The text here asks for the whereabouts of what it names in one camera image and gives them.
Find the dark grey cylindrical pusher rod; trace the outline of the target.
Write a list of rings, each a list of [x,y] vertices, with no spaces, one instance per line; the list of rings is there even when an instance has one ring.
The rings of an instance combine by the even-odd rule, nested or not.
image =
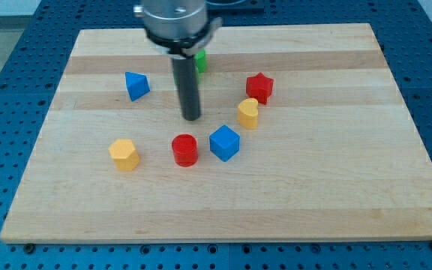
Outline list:
[[[195,121],[201,116],[201,107],[198,71],[194,58],[173,58],[172,72],[182,117],[188,121]]]

